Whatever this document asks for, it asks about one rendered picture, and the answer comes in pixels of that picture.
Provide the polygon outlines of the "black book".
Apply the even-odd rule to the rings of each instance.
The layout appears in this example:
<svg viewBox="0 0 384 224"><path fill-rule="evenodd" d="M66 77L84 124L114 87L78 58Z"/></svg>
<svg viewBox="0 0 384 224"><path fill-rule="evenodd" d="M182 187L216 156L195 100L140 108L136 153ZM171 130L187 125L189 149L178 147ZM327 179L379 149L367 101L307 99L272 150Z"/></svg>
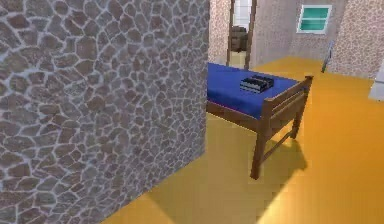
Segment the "black book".
<svg viewBox="0 0 384 224"><path fill-rule="evenodd" d="M255 93L262 93L274 86L274 80L268 77L252 76L240 81L240 88Z"/></svg>

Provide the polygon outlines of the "dark brown chest of drawers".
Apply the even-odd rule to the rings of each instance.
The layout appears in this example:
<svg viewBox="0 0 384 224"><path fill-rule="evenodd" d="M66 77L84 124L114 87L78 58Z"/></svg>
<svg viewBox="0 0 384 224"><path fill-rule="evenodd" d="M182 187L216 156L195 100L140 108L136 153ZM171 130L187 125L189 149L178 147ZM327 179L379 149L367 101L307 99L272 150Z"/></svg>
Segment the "dark brown chest of drawers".
<svg viewBox="0 0 384 224"><path fill-rule="evenodd" d="M247 48L248 33L244 27L233 26L231 28L231 50L235 52L245 51Z"/></svg>

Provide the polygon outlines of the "grey baseball bat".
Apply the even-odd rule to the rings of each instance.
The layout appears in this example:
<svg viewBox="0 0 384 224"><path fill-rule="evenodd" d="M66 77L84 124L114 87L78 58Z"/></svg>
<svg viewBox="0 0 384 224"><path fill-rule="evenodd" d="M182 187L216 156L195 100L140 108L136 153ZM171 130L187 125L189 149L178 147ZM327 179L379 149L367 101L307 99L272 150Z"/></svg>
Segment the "grey baseball bat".
<svg viewBox="0 0 384 224"><path fill-rule="evenodd" d="M326 71L327 65L332 57L332 49L333 49L334 43L335 43L334 40L330 41L329 43L327 53L322 64L321 73L324 73Z"/></svg>

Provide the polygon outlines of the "pale grey cabinet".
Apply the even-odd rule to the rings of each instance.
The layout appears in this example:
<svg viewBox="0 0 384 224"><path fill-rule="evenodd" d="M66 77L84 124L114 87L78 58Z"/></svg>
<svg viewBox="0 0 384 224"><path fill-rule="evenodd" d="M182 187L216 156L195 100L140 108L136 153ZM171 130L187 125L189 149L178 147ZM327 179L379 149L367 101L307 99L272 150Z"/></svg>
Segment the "pale grey cabinet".
<svg viewBox="0 0 384 224"><path fill-rule="evenodd" d="M384 101L384 60L376 74L374 83L370 89L369 98Z"/></svg>

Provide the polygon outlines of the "blue bed with wooden frame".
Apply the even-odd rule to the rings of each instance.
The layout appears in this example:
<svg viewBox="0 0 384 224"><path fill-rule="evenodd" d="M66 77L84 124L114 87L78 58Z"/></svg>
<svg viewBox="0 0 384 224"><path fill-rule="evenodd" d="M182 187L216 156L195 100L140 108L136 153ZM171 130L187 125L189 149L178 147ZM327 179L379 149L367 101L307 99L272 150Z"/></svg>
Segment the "blue bed with wooden frame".
<svg viewBox="0 0 384 224"><path fill-rule="evenodd" d="M244 82L255 75L254 71L210 63L206 106L207 112L257 134L250 172L254 180L270 155L266 143L288 123L293 126L284 137L297 136L313 82L311 75L297 81L268 74L273 85L252 91Z"/></svg>

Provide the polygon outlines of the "brown wooden door frame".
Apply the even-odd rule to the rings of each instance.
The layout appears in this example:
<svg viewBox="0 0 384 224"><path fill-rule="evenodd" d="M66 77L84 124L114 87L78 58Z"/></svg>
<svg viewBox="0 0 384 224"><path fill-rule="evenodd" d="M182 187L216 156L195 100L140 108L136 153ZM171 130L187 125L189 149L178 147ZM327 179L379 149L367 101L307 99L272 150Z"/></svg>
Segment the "brown wooden door frame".
<svg viewBox="0 0 384 224"><path fill-rule="evenodd" d="M256 10L258 6L258 0L251 0L251 12L250 12L250 21L249 21L249 31L248 31L248 40L247 40L247 48L246 48L246 56L245 56L245 64L244 69L249 70L250 67L250 55L251 55L251 47L253 42L253 31L255 26L255 18L256 18ZM227 55L226 55L226 66L229 66L230 64L230 58L231 58L231 47L232 47L232 26L233 26L233 14L235 11L235 2L236 0L230 0L230 20L229 20L229 33L228 33L228 48L227 48Z"/></svg>

